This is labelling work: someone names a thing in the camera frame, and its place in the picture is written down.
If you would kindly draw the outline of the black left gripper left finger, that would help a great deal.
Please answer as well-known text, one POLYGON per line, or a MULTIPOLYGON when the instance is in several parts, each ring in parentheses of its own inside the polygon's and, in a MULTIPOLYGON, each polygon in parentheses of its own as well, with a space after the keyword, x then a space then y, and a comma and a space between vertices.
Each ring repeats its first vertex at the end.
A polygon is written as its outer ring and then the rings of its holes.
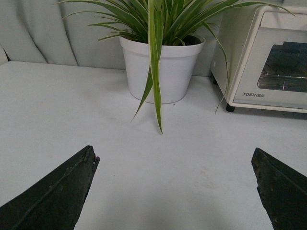
POLYGON ((74 229, 99 157, 86 146, 0 208, 2 230, 74 229))

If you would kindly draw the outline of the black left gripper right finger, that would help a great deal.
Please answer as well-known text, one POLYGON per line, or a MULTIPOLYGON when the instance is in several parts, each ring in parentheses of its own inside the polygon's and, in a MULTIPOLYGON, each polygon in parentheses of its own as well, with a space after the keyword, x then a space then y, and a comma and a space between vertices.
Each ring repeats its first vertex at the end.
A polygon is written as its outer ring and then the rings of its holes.
POLYGON ((307 177, 256 148, 252 167, 257 191, 275 230, 307 228, 307 177))

